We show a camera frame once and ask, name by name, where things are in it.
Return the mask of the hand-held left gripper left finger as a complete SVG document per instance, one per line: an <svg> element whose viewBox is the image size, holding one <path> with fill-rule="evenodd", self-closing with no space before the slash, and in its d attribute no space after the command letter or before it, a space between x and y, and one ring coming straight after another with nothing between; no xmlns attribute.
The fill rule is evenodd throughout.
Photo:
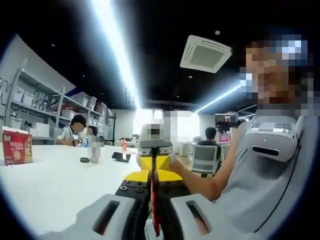
<svg viewBox="0 0 320 240"><path fill-rule="evenodd" d="M105 194L80 210L75 223L41 240L144 240L149 217L151 174L129 174L115 194Z"/></svg>

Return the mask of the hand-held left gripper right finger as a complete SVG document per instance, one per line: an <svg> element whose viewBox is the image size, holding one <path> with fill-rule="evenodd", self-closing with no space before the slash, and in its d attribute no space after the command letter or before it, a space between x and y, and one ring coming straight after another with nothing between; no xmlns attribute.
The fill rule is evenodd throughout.
<svg viewBox="0 0 320 240"><path fill-rule="evenodd" d="M156 173L156 235L166 240L250 240L231 226L225 212L200 194L190 194L180 176Z"/></svg>

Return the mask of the person's right hand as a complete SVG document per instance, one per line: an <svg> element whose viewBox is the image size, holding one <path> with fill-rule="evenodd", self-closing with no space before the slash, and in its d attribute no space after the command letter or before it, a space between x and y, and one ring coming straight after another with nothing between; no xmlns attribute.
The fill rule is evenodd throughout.
<svg viewBox="0 0 320 240"><path fill-rule="evenodd" d="M175 152L169 155L169 167L172 172L178 174L186 182L192 177L192 173L185 167L184 158Z"/></svg>

